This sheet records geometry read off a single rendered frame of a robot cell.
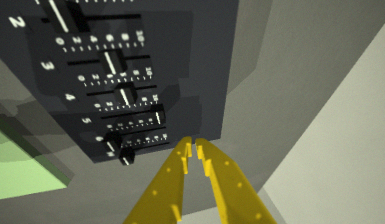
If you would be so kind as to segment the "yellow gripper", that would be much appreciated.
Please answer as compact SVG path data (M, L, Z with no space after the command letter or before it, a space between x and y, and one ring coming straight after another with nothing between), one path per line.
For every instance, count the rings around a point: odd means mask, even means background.
M205 176L210 176L222 224L277 224L239 166L204 138L195 140ZM182 218L184 174L192 138L170 153L122 224L177 224Z

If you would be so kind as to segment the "dark grey lighting desk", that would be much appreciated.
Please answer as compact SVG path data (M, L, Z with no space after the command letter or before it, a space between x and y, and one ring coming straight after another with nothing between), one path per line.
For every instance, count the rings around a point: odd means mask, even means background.
M134 164L221 138L238 6L0 0L0 59L94 164Z

